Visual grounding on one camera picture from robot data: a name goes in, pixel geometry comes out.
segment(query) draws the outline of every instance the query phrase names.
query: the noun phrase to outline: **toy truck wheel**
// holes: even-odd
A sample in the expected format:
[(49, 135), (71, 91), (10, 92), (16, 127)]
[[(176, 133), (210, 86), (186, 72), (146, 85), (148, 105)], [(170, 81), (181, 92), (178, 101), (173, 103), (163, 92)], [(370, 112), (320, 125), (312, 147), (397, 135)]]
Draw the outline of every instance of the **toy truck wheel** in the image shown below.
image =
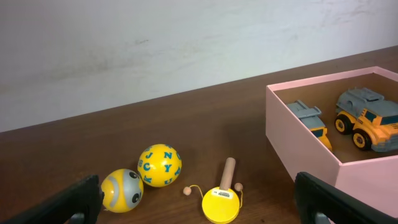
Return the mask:
[(362, 129), (354, 130), (353, 141), (355, 146), (362, 151), (368, 151), (372, 149), (372, 139)]
[(351, 134), (353, 130), (353, 124), (349, 118), (343, 114), (337, 116), (335, 119), (335, 127), (340, 134)]

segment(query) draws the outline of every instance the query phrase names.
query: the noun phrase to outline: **cartoon eye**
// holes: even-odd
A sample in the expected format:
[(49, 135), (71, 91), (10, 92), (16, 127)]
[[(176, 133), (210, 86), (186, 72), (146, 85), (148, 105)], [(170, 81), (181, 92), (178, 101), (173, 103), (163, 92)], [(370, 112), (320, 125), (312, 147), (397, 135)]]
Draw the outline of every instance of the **cartoon eye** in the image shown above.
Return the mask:
[(132, 196), (131, 201), (132, 201), (133, 203), (136, 203), (136, 202), (138, 202), (138, 200), (139, 200), (139, 194), (134, 194), (134, 196)]
[(137, 175), (136, 175), (135, 173), (130, 172), (129, 174), (130, 174), (130, 177), (131, 177), (131, 178), (133, 178), (133, 179), (136, 179), (136, 178), (137, 178)]

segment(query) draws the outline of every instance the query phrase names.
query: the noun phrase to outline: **black tire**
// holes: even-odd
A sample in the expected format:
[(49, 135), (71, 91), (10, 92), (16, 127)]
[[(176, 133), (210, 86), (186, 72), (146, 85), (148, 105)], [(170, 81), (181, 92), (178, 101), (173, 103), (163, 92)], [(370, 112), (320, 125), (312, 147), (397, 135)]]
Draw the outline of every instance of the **black tire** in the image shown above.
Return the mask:
[[(363, 147), (360, 147), (360, 146), (358, 146), (355, 142), (357, 141), (358, 142), (358, 138), (356, 139), (356, 135), (355, 134), (360, 134), (362, 137), (363, 137), (363, 139), (362, 139), (362, 141), (363, 141)], [(360, 149), (360, 150), (362, 150), (362, 151), (369, 151), (369, 150), (371, 150), (372, 149), (372, 139), (369, 137), (369, 135), (366, 133), (366, 131), (364, 131), (364, 130), (362, 130), (362, 129), (355, 129), (354, 131), (353, 131), (353, 141), (354, 141), (354, 145), (358, 148), (358, 149)]]
[[(341, 129), (339, 130), (339, 128), (337, 127), (338, 120), (340, 120), (343, 123), (344, 127), (341, 127), (341, 128), (343, 128), (344, 130), (341, 130)], [(351, 123), (349, 118), (343, 114), (337, 116), (337, 118), (335, 119), (335, 128), (340, 134), (344, 134), (344, 135), (351, 134), (353, 132), (353, 127), (354, 127), (354, 124)]]

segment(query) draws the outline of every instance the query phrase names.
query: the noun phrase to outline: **cartoon face ball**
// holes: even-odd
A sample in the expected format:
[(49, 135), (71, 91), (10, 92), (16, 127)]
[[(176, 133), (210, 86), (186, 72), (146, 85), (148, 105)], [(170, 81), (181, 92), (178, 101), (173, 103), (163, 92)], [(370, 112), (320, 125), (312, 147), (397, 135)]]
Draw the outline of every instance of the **cartoon face ball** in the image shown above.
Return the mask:
[(134, 171), (119, 169), (108, 175), (101, 184), (103, 205), (111, 212), (128, 212), (135, 208), (144, 195), (144, 184)]
[(171, 184), (180, 175), (181, 169), (180, 155), (165, 144), (156, 144), (145, 149), (138, 161), (138, 173), (142, 180), (153, 187)]

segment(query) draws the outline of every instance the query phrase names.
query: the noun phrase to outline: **yellow string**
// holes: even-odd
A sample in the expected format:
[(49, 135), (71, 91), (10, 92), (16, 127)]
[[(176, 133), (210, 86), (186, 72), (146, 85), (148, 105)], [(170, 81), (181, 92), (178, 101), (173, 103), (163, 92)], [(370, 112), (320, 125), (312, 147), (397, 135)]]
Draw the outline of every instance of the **yellow string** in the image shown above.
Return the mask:
[(203, 198), (203, 194), (202, 194), (201, 189), (200, 189), (199, 186), (197, 186), (196, 184), (193, 184), (193, 185), (191, 185), (191, 186), (189, 186), (189, 187), (190, 187), (190, 188), (191, 188), (191, 187), (197, 187), (197, 188), (199, 188), (200, 195), (201, 195), (201, 197)]
[(239, 208), (241, 208), (243, 206), (243, 190), (241, 190), (241, 206)]

